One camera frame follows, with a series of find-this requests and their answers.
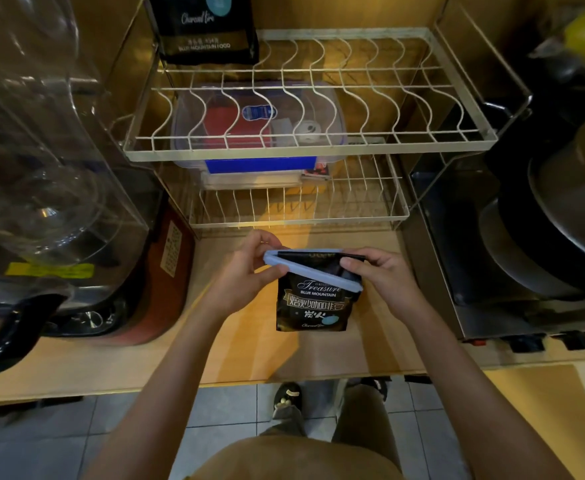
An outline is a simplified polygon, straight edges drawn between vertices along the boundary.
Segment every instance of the black handle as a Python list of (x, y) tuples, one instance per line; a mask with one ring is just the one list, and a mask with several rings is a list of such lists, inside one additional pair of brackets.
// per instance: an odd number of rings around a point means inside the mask
[(44, 294), (24, 299), (13, 307), (0, 327), (0, 372), (33, 349), (45, 323), (66, 298), (60, 294)]

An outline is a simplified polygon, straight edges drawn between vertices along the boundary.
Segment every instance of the white round object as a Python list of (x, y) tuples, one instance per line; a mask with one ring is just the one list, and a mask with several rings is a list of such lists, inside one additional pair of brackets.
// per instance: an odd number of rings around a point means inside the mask
[(313, 120), (303, 120), (295, 131), (300, 143), (317, 143), (321, 138), (320, 133), (321, 126), (317, 121)]

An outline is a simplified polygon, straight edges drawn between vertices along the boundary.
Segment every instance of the hand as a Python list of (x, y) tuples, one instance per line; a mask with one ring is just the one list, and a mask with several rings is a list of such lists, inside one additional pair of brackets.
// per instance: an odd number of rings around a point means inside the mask
[(368, 262), (344, 257), (340, 264), (351, 273), (359, 274), (370, 281), (396, 318), (408, 324), (419, 308), (429, 307), (401, 254), (376, 248), (350, 249), (344, 252), (366, 257)]
[(283, 264), (272, 266), (261, 273), (255, 270), (264, 266), (264, 253), (272, 249), (286, 249), (277, 237), (264, 230), (252, 230), (231, 259), (215, 276), (208, 290), (202, 296), (199, 306), (226, 319), (228, 315), (241, 310), (266, 286), (288, 272)]

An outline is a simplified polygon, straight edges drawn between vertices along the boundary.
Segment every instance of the wooden countertop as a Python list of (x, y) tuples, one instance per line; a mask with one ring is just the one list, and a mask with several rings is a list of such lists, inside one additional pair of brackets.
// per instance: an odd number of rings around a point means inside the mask
[[(344, 248), (372, 245), (400, 250), (389, 228), (318, 232), (315, 228), (274, 228), (291, 248)], [(240, 236), (205, 237), (197, 243), (187, 307), (203, 292), (227, 251)], [(338, 376), (424, 372), (408, 330), (388, 312), (372, 285), (364, 283), (348, 329), (339, 333), (275, 330), (277, 283), (264, 288), (240, 312), (231, 315), (208, 357), (202, 385), (228, 385)], [(31, 354), (0, 373), (0, 401), (139, 390), (171, 344), (180, 323), (148, 344), (98, 346), (89, 340), (41, 339)], [(483, 368), (585, 360), (585, 351), (568, 352), (547, 340), (543, 353), (513, 355), (507, 345), (491, 342), (468, 351)]]

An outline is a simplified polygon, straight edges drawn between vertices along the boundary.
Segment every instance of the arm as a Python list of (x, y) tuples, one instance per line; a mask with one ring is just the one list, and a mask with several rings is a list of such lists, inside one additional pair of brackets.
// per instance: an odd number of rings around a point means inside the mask
[(199, 381), (217, 332), (230, 314), (248, 305), (268, 283), (288, 272), (264, 266), (266, 250), (280, 249), (271, 233), (252, 231), (213, 280), (85, 480), (167, 479), (184, 435)]
[(368, 263), (341, 265), (375, 286), (392, 314), (408, 327), (468, 461), (478, 478), (572, 476), (537, 432), (480, 370), (425, 300), (404, 258), (373, 248), (348, 250)]

